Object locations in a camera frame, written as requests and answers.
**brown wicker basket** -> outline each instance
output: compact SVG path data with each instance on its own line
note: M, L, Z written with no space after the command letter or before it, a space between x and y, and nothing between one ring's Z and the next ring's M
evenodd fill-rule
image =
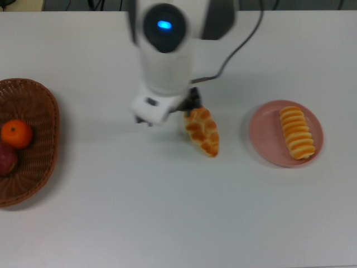
M12 119L27 122L33 140L28 148L17 150L16 169L0 178L0 207L20 203L40 190L57 161L60 115L47 88L29 79L0 81L0 127Z

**wicker basket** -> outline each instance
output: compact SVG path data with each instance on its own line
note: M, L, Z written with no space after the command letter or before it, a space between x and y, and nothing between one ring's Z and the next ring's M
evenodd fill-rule
M12 119L27 122L34 136L28 148L17 150L16 169L0 178L0 207L20 203L40 190L57 161L60 116L47 88L29 79L0 81L0 127Z

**blue light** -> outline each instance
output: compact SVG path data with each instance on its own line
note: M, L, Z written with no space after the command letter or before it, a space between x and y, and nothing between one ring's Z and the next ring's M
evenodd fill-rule
M172 28L172 24L169 23L168 21L158 21L157 22L157 26L159 28L165 29L165 30L169 30Z

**pink plate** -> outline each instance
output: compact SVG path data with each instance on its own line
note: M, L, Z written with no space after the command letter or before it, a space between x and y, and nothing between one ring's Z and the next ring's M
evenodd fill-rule
M305 115L316 152L304 160L295 160L289 154L280 124L279 112L286 106L298 106ZM250 140L258 152L270 162L291 168L301 166L316 158L324 142L324 133L316 116L306 107L289 100L274 100L262 105L253 115L249 126Z

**bread roll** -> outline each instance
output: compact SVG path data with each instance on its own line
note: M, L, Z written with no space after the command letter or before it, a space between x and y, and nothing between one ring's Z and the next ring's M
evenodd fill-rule
M307 159L315 153L310 129L299 107L288 106L281 109L280 122L285 143L294 159Z

